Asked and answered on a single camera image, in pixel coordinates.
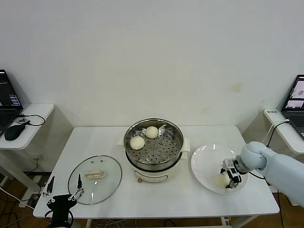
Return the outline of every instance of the robotic arm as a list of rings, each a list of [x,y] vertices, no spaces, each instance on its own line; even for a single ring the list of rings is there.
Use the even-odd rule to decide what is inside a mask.
[[[221,173],[227,172],[230,183],[226,188],[235,188],[241,175],[256,170],[267,182],[304,207],[304,164],[284,154],[278,154],[260,142],[246,144],[241,155],[225,159]]]

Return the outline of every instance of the wooden floor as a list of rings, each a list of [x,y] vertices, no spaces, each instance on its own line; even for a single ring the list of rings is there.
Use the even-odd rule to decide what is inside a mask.
[[[44,185],[45,181],[47,181],[48,176],[44,177],[40,184]],[[18,196],[19,199],[24,194],[26,188],[17,180],[8,181],[4,186],[4,189],[9,193]],[[6,200],[6,194],[4,192],[0,192],[0,198]],[[9,201],[15,201],[14,198],[8,196]],[[280,194],[281,206],[282,206],[282,214],[285,228],[304,228],[304,208],[292,207],[289,204],[287,197],[283,194]],[[32,199],[29,202],[30,205],[35,205],[35,200]],[[20,228],[46,228],[48,223],[44,220],[35,218],[32,216],[32,209],[30,208],[19,208],[18,203],[9,202],[5,207],[6,202],[0,199],[0,213],[10,213],[15,212],[18,218],[22,218],[23,216],[30,215],[24,219],[22,219],[20,223]],[[6,226],[8,223],[8,215],[2,215],[0,217],[0,228]],[[9,222],[14,222],[16,220],[15,215],[11,215]],[[216,226],[221,225],[220,218],[185,218],[185,219],[171,219],[171,221],[178,227],[183,226]],[[85,219],[76,220],[77,223],[81,225],[81,227],[86,226]],[[137,219],[137,227],[163,227],[165,219]],[[134,219],[126,219],[123,223],[127,227],[135,227]],[[91,227],[104,227],[106,221],[104,219],[94,220],[92,222]],[[170,222],[166,222],[166,226],[173,227],[174,225]],[[9,226],[9,228],[17,228],[17,223],[14,223]],[[251,221],[243,228],[280,228],[281,220],[280,214],[276,215],[268,215],[268,216],[259,216],[255,220]]]

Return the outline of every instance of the wall outlet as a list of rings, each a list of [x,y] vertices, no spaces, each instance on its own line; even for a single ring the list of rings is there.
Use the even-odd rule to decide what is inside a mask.
[[[35,160],[36,158],[38,158],[39,161],[43,160],[40,154],[30,154],[29,156],[31,157],[32,160]]]

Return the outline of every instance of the computer mouse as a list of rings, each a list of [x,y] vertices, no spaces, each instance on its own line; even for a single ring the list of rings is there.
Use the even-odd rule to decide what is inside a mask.
[[[12,141],[17,139],[24,129],[25,129],[25,125],[23,124],[9,127],[4,133],[5,140]]]

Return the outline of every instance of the dough ball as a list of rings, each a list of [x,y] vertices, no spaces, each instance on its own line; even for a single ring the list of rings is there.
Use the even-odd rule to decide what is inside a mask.
[[[229,178],[227,172],[224,172],[222,174],[217,174],[216,179],[217,179],[218,186],[223,189],[225,189],[226,186],[229,185],[229,183],[230,183],[230,178]]]
[[[139,150],[144,146],[144,139],[140,136],[133,137],[130,140],[130,146],[134,150]]]
[[[150,139],[154,139],[158,136],[158,128],[150,126],[146,129],[146,136]]]

